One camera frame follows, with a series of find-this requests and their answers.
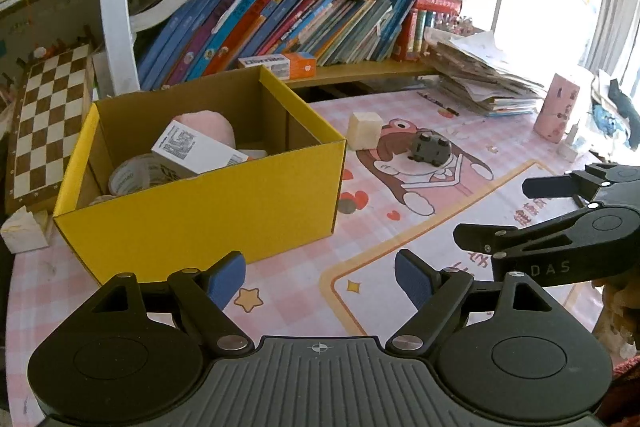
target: tissue box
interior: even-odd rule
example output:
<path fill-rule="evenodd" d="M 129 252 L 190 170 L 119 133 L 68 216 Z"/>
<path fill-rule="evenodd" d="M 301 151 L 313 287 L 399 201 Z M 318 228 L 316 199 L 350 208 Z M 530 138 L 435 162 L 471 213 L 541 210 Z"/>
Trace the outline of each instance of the tissue box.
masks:
<path fill-rule="evenodd" d="M 533 130 L 551 143 L 560 143 L 578 101 L 580 86 L 556 74 Z"/>

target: cardboard box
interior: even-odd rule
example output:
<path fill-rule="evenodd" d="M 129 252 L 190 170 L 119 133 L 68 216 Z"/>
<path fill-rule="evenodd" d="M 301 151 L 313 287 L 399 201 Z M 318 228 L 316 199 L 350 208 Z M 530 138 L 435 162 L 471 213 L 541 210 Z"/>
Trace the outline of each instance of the cardboard box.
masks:
<path fill-rule="evenodd" d="M 148 153 L 177 115 L 229 120 L 240 149 L 270 156 L 88 206 L 113 170 Z M 98 282 L 134 272 L 161 281 L 229 251 L 249 263 L 331 235 L 345 139 L 266 68 L 227 71 L 92 105 L 54 219 Z"/>
<path fill-rule="evenodd" d="M 316 58 L 309 53 L 284 53 L 238 58 L 239 68 L 264 66 L 280 80 L 316 76 Z"/>
<path fill-rule="evenodd" d="M 154 143 L 151 152 L 160 162 L 162 172 L 172 180 L 237 165 L 249 158 L 175 120 Z"/>

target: desk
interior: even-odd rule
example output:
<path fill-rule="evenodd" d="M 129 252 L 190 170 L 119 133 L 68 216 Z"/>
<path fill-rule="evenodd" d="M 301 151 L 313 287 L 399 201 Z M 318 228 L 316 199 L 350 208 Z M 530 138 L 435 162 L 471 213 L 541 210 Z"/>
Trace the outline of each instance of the desk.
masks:
<path fill-rule="evenodd" d="M 456 223 L 533 224 L 575 208 L 571 200 L 527 200 L 521 180 L 582 168 L 592 158 L 573 166 L 562 160 L 553 144 L 533 133 L 532 115 L 485 119 L 437 91 L 427 96 L 431 101 L 396 92 L 313 105 L 343 134 L 353 111 L 378 113 L 390 123 L 381 143 L 391 149 L 418 128 L 436 130 L 456 145 L 455 161 L 437 171 L 409 172 L 419 174 L 411 178 L 394 174 L 406 171 L 403 159 L 387 161 L 380 146 L 374 153 L 348 152 L 334 235 L 249 265 L 244 286 L 225 309 L 256 343 L 261 335 L 363 333 L 384 343 L 414 312 L 393 276 L 399 248 L 414 249 L 437 269 L 455 265 L 490 280 L 487 257 L 452 244 Z M 33 427 L 42 418 L 26 380 L 31 353 L 96 288 L 58 234 L 51 247 L 17 255 L 6 339 L 14 427 Z M 602 304 L 589 283 L 552 293 L 593 328 Z"/>

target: star print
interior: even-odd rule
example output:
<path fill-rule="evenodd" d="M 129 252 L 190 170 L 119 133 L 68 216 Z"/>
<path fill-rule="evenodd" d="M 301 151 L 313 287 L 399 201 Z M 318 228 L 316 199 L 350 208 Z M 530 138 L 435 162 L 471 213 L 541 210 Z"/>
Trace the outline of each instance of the star print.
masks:
<path fill-rule="evenodd" d="M 360 283 L 347 280 L 347 291 L 360 293 Z"/>
<path fill-rule="evenodd" d="M 236 306 L 242 306 L 242 309 L 249 313 L 255 307 L 262 306 L 264 304 L 264 301 L 260 299 L 260 296 L 258 295 L 259 293 L 260 290 L 258 288 L 253 288 L 251 290 L 240 288 L 238 297 L 236 297 L 234 304 Z"/>

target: tape roll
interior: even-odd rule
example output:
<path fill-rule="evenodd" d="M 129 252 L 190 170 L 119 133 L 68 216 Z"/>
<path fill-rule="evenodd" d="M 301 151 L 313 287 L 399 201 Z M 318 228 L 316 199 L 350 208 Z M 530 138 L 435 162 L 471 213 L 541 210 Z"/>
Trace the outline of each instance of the tape roll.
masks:
<path fill-rule="evenodd" d="M 160 162 L 149 153 L 134 156 L 115 169 L 109 177 L 109 191 L 113 196 L 126 196 L 169 181 Z"/>

